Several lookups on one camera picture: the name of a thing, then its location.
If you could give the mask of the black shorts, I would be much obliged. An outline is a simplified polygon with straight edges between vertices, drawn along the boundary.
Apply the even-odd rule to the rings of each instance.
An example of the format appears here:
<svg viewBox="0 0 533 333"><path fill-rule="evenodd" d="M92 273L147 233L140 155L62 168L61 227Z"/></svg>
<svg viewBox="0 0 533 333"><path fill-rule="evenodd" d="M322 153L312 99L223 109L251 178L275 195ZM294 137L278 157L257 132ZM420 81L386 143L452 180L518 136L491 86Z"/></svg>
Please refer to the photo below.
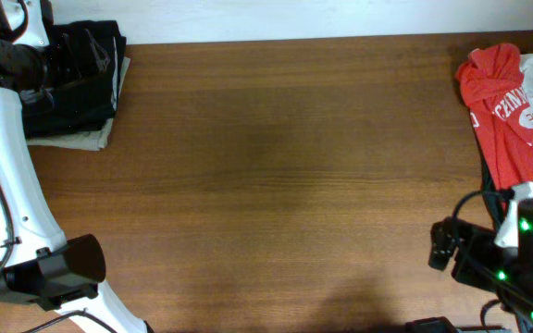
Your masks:
<svg viewBox="0 0 533 333"><path fill-rule="evenodd" d="M77 21L47 28L50 41L60 32L82 32L88 29L108 52L110 63L106 73L90 74L84 80L45 88L44 95L33 103L22 103L22 122L27 138L41 138L100 130L118 109L120 72L126 52L127 38L114 20Z"/></svg>

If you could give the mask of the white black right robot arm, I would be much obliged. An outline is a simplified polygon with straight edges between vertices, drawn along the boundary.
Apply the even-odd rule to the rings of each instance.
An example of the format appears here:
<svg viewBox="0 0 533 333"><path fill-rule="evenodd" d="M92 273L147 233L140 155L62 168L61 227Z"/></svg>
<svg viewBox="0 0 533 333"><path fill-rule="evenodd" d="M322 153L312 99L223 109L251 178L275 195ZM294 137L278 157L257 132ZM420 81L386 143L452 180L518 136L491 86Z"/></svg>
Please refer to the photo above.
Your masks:
<svg viewBox="0 0 533 333"><path fill-rule="evenodd" d="M518 206L514 226L518 245L505 249L495 244L496 232L458 218L463 198L452 215L435 223L430 231L428 265L442 271L450 260L452 278L459 283L493 293L504 310L518 318L526 332L533 331L533 199Z"/></svg>

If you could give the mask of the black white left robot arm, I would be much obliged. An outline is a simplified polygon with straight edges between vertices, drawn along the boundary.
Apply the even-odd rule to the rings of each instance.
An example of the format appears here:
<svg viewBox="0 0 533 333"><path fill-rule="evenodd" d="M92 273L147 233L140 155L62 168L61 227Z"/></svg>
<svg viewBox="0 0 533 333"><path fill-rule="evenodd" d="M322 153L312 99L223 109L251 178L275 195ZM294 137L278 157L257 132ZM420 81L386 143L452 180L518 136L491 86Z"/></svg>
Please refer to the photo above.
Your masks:
<svg viewBox="0 0 533 333"><path fill-rule="evenodd" d="M46 134L107 130L124 38L113 21L54 22L47 1L0 1L0 302L37 305L86 332L146 332L106 279L95 236L68 239L28 150Z"/></svg>

